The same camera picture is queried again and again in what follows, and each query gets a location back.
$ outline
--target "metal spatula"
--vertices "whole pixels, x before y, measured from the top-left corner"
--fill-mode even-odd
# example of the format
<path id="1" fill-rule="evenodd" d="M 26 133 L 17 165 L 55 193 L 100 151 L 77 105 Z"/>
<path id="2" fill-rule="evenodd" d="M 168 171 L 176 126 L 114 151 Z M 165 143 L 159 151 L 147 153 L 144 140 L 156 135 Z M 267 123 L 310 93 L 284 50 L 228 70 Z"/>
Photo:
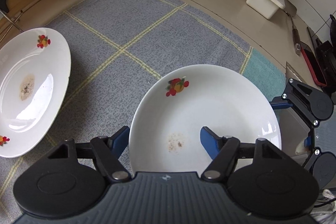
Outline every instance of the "metal spatula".
<path id="1" fill-rule="evenodd" d="M 289 0 L 285 0 L 285 8 L 283 9 L 283 11 L 291 18 L 292 21 L 292 33 L 293 33 L 293 43 L 294 43 L 294 49 L 295 49 L 295 53 L 297 55 L 300 55 L 301 53 L 301 39 L 299 36 L 299 31 L 297 30 L 294 22 L 293 22 L 293 16 L 296 15 L 296 7 L 289 1 Z"/>

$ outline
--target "metal screw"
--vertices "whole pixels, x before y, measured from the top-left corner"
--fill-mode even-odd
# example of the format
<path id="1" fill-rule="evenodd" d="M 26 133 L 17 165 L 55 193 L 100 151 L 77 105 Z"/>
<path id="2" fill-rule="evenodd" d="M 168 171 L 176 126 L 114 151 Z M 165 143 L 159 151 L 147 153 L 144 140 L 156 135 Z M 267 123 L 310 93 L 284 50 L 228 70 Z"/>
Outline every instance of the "metal screw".
<path id="1" fill-rule="evenodd" d="M 117 171 L 112 174 L 112 177 L 116 180 L 123 180 L 128 178 L 128 173 L 125 171 Z"/>
<path id="2" fill-rule="evenodd" d="M 215 170 L 209 170 L 209 171 L 204 172 L 204 176 L 207 179 L 218 179 L 221 176 L 221 173 Z"/>

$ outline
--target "gray checkered dish towel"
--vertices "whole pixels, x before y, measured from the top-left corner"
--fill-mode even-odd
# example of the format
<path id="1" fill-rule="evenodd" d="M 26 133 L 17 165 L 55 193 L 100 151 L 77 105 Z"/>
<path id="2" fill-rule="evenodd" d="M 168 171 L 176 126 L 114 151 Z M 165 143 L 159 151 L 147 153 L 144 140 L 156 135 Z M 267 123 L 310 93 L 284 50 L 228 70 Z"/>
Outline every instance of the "gray checkered dish towel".
<path id="1" fill-rule="evenodd" d="M 130 126 L 142 97 L 173 70 L 223 66 L 243 74 L 268 100 L 285 87 L 285 76 L 262 54 L 181 0 L 85 0 L 47 27 L 69 44 L 69 86 L 46 137 L 22 157 L 0 158 L 1 224 L 21 215 L 12 190 L 22 172 L 60 140 L 88 142 Z M 128 148 L 120 161 L 130 171 Z"/>

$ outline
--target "white plate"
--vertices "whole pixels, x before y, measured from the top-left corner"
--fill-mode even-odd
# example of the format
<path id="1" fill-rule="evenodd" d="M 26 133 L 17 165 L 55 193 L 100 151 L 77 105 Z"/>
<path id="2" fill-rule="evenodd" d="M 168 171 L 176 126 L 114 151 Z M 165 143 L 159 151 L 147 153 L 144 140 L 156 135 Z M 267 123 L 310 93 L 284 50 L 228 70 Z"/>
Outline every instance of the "white plate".
<path id="1" fill-rule="evenodd" d="M 39 35 L 51 43 L 38 47 Z M 21 156 L 44 137 L 61 107 L 70 68 L 68 43 L 53 29 L 26 31 L 0 50 L 0 135 L 10 139 L 0 146 L 1 157 Z"/>
<path id="2" fill-rule="evenodd" d="M 168 82 L 183 77 L 189 85 L 174 96 L 166 94 Z M 174 89 L 180 91 L 181 85 Z M 200 175 L 211 163 L 200 142 L 203 126 L 241 142 L 263 137 L 281 149 L 277 118 L 253 83 L 227 68 L 192 65 L 164 76 L 140 102 L 129 136 L 132 171 Z M 237 168 L 251 162 L 239 160 Z"/>

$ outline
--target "food residue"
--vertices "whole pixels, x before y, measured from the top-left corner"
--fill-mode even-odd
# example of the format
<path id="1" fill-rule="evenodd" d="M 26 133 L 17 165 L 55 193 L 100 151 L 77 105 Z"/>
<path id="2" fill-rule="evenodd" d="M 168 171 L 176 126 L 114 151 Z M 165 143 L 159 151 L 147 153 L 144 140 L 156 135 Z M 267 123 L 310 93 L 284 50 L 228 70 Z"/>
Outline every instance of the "food residue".
<path id="1" fill-rule="evenodd" d="M 184 137 L 182 134 L 171 134 L 168 137 L 168 151 L 179 151 L 184 146 Z"/>
<path id="2" fill-rule="evenodd" d="M 32 74 L 27 75 L 20 85 L 20 99 L 24 101 L 28 99 L 34 90 L 35 76 Z"/>

